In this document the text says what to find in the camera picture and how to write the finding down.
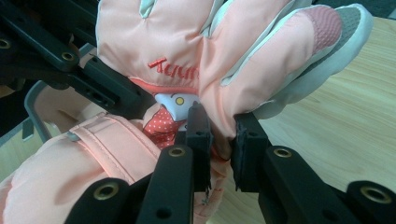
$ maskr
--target red text logo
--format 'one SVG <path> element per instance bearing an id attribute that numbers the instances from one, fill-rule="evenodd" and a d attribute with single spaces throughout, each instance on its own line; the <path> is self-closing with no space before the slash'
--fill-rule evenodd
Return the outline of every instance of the red text logo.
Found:
<path id="1" fill-rule="evenodd" d="M 164 74 L 169 77 L 180 77 L 180 78 L 199 78 L 199 70 L 196 67 L 183 67 L 177 64 L 171 64 L 166 62 L 166 58 L 163 57 L 152 63 L 148 64 L 149 68 L 157 67 L 157 72 Z"/>

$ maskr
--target velcro strap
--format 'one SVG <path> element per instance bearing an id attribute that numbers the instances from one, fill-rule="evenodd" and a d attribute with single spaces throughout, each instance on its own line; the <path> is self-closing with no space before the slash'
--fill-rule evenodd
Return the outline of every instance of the velcro strap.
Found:
<path id="1" fill-rule="evenodd" d="M 129 184 L 152 173 L 160 150 L 131 121 L 101 113 L 70 130 L 105 172 Z"/>

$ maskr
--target red polka dot fabric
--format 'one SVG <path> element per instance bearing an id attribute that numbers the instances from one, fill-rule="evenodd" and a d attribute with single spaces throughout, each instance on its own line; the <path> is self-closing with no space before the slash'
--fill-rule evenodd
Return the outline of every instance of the red polka dot fabric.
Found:
<path id="1" fill-rule="evenodd" d="M 184 122 L 185 120 L 174 121 L 169 111 L 161 105 L 160 110 L 146 124 L 143 133 L 159 149 L 163 149 L 175 143 L 177 130 Z"/>

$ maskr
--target pink glove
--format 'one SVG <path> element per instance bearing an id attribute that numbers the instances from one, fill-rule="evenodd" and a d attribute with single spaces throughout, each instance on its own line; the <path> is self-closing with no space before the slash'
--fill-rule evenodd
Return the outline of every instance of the pink glove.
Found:
<path id="1" fill-rule="evenodd" d="M 211 118 L 216 149 L 228 160 L 233 116 L 260 108 L 338 43 L 338 13 L 310 4 L 103 0 L 98 55 L 153 94 L 197 94 Z"/>
<path id="2" fill-rule="evenodd" d="M 100 58 L 153 93 L 158 104 L 144 120 L 101 114 L 73 128 L 72 137 L 65 133 L 48 141 L 0 183 L 0 223 L 62 223 L 94 181 L 111 176 L 133 184 L 148 175 L 196 101 L 212 120 L 217 144 L 213 190 L 207 198 L 194 197 L 194 223 L 205 223 L 223 192 L 233 116 L 254 110 L 268 118 L 304 98 L 346 66 L 370 34 L 372 17 L 360 5 L 309 5 L 102 0 Z M 161 133 L 169 127 L 170 133 Z"/>

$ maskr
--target wood surface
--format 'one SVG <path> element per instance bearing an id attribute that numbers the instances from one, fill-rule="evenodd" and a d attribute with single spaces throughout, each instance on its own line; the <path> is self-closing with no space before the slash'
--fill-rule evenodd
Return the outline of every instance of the wood surface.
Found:
<path id="1" fill-rule="evenodd" d="M 396 21 L 375 18 L 360 55 L 301 102 L 261 120 L 274 145 L 295 149 L 328 184 L 345 190 L 371 180 L 396 192 Z M 0 179 L 34 153 L 38 134 L 0 147 Z M 208 223 L 264 223 L 257 194 L 234 191 L 230 178 Z"/>

